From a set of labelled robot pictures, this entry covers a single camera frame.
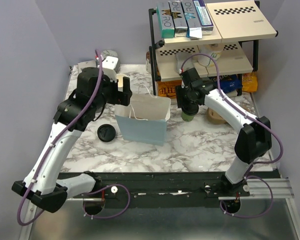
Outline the blue white paper bag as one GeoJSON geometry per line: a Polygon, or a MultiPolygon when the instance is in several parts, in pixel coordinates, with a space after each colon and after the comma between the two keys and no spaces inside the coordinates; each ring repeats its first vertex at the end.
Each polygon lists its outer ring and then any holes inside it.
{"type": "Polygon", "coordinates": [[[163,146],[167,122],[171,116],[171,99],[151,94],[133,93],[127,106],[115,105],[114,115],[124,140],[163,146]]]}

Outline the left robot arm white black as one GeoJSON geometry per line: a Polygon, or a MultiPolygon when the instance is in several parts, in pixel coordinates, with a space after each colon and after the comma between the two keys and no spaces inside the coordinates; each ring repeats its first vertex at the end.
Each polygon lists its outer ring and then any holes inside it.
{"type": "Polygon", "coordinates": [[[100,194],[102,180],[90,171],[63,180],[58,176],[73,145],[88,124],[97,120],[96,113],[106,104],[130,104],[130,79],[125,76],[122,81],[123,88],[119,89],[116,76],[97,67],[87,67],[78,74],[76,89],[57,107],[49,138],[37,162],[23,180],[13,183],[13,192],[50,213],[58,211],[69,198],[80,194],[94,198],[100,194]]]}

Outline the green paper coffee cup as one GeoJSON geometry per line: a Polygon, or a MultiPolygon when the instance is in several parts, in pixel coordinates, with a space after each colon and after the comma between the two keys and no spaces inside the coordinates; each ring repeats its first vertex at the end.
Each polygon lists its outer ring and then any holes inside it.
{"type": "Polygon", "coordinates": [[[185,122],[191,122],[194,119],[194,117],[197,113],[198,113],[197,110],[196,111],[190,111],[190,112],[182,110],[181,111],[181,118],[185,122]]]}

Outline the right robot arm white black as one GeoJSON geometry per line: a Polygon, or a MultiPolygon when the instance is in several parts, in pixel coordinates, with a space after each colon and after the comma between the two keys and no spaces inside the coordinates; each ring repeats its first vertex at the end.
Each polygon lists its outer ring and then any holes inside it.
{"type": "Polygon", "coordinates": [[[182,84],[176,86],[175,93],[184,121],[192,121],[199,107],[206,106],[219,114],[238,134],[234,145],[236,156],[220,183],[220,191],[231,196],[237,192],[238,184],[243,181],[253,162],[272,147],[270,120],[245,111],[223,91],[219,91],[216,83],[203,80],[194,67],[181,72],[180,77],[182,84]]]}

